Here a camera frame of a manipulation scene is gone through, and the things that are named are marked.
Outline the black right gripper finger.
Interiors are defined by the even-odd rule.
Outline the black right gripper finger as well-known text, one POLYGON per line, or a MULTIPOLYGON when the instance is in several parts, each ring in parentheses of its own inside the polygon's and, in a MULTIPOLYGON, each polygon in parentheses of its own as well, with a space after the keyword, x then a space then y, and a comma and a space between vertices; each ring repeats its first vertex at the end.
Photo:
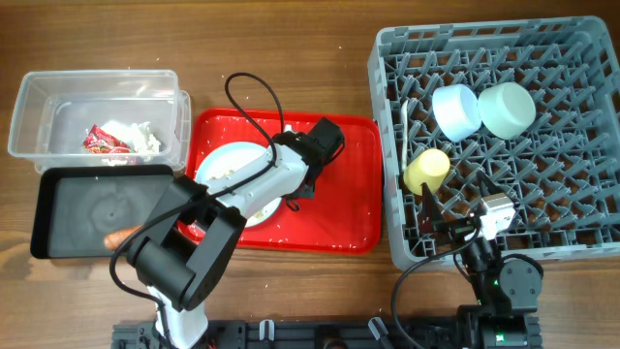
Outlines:
POLYGON ((436 202, 435 195, 430 191, 426 182, 421 185, 422 210, 421 223, 423 226, 437 226, 444 222, 442 212, 436 202))
POLYGON ((477 180, 480 183, 480 193, 483 197, 506 194, 506 192, 496 185, 484 172, 477 172, 477 180))

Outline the yellow plastic cup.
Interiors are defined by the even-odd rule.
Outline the yellow plastic cup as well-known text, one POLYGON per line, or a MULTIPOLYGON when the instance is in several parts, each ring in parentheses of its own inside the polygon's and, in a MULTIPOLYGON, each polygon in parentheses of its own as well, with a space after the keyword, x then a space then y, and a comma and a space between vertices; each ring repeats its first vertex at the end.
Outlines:
POLYGON ((449 170, 450 159, 448 155, 442 150, 430 148, 424 150, 407 166, 403 174, 403 181, 415 195, 422 195, 423 183, 428 186, 431 193, 436 193, 449 170))

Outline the green bowl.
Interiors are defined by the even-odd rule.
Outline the green bowl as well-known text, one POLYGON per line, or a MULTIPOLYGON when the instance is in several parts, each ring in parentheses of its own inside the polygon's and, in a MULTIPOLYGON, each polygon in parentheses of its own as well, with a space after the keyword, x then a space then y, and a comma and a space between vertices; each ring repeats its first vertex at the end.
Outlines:
POLYGON ((511 140, 533 124, 536 106, 524 87, 516 82, 504 82, 480 94, 479 112, 482 123, 491 134, 511 140))

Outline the light blue bowl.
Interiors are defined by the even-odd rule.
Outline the light blue bowl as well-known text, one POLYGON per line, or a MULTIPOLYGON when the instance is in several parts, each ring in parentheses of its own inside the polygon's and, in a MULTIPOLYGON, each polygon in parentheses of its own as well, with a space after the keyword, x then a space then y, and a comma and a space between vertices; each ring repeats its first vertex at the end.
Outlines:
POLYGON ((432 95, 432 110, 442 133, 452 142, 460 142, 481 127, 478 98, 464 84, 437 88, 432 95))

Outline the white plastic spoon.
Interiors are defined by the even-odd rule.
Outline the white plastic spoon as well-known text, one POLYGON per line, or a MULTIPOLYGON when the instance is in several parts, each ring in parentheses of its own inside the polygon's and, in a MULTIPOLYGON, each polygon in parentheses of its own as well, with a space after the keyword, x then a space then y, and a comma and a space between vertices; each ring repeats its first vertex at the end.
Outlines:
POLYGON ((402 124, 402 146, 400 154, 400 170, 402 173, 406 171, 408 166, 408 129, 409 129, 409 116, 408 116, 409 101, 405 100, 400 109, 400 121, 402 124))

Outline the white tissue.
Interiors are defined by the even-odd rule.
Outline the white tissue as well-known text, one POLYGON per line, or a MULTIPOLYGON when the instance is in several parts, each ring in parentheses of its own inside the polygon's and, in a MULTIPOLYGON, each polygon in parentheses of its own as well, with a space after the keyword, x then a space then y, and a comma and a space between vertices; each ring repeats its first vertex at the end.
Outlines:
POLYGON ((101 127, 103 132, 125 143, 130 152, 138 154, 139 157, 108 157, 102 159, 102 163, 108 166, 125 166, 150 161, 160 152, 162 143, 151 132, 149 125, 149 121, 127 125, 113 120, 104 124, 101 127))

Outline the orange carrot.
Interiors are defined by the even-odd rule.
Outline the orange carrot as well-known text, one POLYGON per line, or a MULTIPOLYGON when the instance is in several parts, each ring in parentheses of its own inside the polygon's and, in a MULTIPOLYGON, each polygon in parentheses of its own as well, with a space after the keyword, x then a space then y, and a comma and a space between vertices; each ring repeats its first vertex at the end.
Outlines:
POLYGON ((139 228, 140 226, 129 227, 107 234, 103 239, 104 247, 110 251, 116 250, 127 237, 139 228))

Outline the red snack wrapper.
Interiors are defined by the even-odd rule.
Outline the red snack wrapper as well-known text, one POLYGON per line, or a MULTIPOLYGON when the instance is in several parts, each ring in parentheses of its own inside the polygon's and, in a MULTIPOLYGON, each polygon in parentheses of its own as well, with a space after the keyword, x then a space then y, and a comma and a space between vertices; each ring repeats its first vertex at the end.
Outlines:
POLYGON ((82 147, 90 153, 111 154, 111 153, 130 153, 131 148, 118 138, 103 131, 97 125, 93 125, 82 147))

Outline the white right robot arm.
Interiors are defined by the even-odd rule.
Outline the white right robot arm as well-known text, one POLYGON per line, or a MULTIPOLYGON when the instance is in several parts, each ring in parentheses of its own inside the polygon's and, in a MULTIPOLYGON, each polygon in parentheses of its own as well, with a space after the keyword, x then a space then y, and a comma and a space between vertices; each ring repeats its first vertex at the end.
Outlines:
POLYGON ((519 253, 504 256, 495 238, 516 216, 516 203, 490 178, 477 174, 481 198, 463 218, 446 220, 427 184, 422 189, 424 233, 450 246, 457 268, 472 286, 477 303, 461 305, 446 329, 451 348, 535 348, 542 345, 538 310, 543 267, 519 253))

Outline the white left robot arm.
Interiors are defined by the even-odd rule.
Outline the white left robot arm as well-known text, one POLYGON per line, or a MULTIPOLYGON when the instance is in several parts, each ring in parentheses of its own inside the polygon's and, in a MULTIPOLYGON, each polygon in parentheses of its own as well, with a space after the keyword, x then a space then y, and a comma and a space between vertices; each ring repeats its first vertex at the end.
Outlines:
POLYGON ((309 133, 285 131, 243 168, 198 184, 182 176, 166 189, 146 223, 117 248, 155 301, 161 348, 191 348, 208 327, 204 302, 222 278, 249 217, 272 201, 311 198, 324 167, 344 146, 326 118, 309 133))

